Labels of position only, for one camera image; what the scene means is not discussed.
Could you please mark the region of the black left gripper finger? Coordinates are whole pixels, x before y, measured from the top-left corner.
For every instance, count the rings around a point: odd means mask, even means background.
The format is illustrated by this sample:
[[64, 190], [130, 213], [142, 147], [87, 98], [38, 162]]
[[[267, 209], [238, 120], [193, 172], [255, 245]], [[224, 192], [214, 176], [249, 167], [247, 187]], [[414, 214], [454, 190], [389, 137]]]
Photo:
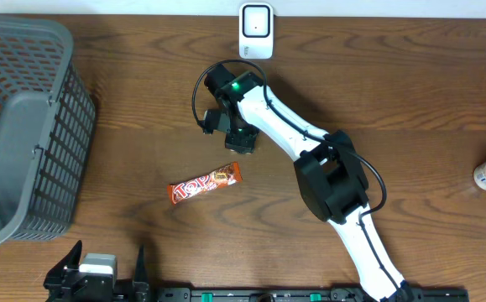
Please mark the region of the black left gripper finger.
[[76, 271], [81, 260], [82, 240], [46, 274], [46, 279], [63, 279], [68, 271]]
[[136, 284], [149, 284], [149, 278], [147, 276], [147, 270], [144, 263], [144, 246], [141, 245], [138, 250], [138, 256], [136, 266], [134, 270], [133, 281]]

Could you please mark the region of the orange chocolate bar wrapper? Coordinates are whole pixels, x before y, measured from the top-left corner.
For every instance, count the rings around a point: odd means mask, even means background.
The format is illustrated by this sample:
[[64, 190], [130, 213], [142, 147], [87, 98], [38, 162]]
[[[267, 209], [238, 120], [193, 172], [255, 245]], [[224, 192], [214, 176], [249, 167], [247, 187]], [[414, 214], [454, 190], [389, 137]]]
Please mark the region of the orange chocolate bar wrapper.
[[176, 205], [196, 195], [237, 184], [241, 180], [239, 164], [238, 162], [232, 162], [213, 170], [209, 174], [204, 174], [176, 185], [168, 185], [167, 191], [170, 202]]

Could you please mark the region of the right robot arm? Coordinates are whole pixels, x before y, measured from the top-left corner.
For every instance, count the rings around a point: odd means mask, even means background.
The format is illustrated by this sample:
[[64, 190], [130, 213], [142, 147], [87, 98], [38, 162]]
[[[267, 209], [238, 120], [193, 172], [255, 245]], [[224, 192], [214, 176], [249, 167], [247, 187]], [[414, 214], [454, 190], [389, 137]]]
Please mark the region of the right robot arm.
[[259, 133], [292, 160], [302, 200], [320, 221], [332, 226], [353, 260], [362, 290], [376, 301], [411, 301], [413, 294], [379, 238], [369, 204], [366, 169], [377, 170], [355, 150], [343, 131], [328, 133], [283, 104], [257, 67], [240, 76], [224, 62], [211, 65], [198, 83], [214, 96], [217, 109], [198, 123], [204, 133], [226, 134], [225, 147], [251, 154]]

